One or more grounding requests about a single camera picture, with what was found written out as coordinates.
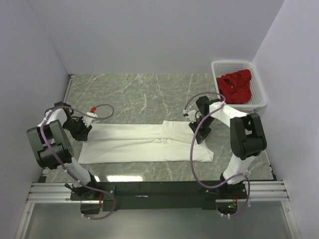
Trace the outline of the white t shirt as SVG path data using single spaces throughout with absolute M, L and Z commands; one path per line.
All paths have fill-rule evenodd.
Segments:
M 189 161 L 193 131 L 185 121 L 161 124 L 95 123 L 83 142 L 80 164 Z M 194 144 L 193 160 L 211 162 L 206 144 Z

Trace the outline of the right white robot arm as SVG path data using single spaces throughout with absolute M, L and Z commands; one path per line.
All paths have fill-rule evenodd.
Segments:
M 190 147 L 190 166 L 197 183 L 205 189 L 219 188 L 219 194 L 225 199 L 236 193 L 235 184 L 248 180 L 246 171 L 253 160 L 267 147 L 267 141 L 260 116 L 256 113 L 244 113 L 225 103 L 225 97 L 210 100 L 207 96 L 196 101 L 201 118 L 196 118 L 196 111 L 183 109 L 183 116 L 190 120 L 193 130 Z M 210 124 L 216 119 L 230 129 L 230 145 L 232 157 L 226 170 L 221 174 L 221 182 L 214 186 L 205 185 L 199 180 L 193 166 L 193 150 L 195 143 L 202 143 L 210 133 Z

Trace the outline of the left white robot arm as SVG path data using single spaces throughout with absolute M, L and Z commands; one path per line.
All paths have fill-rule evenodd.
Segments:
M 72 144 L 65 133 L 69 131 L 76 141 L 87 141 L 92 121 L 73 114 L 70 105 L 55 103 L 54 108 L 45 112 L 43 121 L 28 129 L 26 134 L 41 168 L 64 172 L 72 181 L 72 185 L 65 184 L 65 187 L 80 197 L 94 200 L 99 196 L 100 188 L 93 175 L 75 160 Z

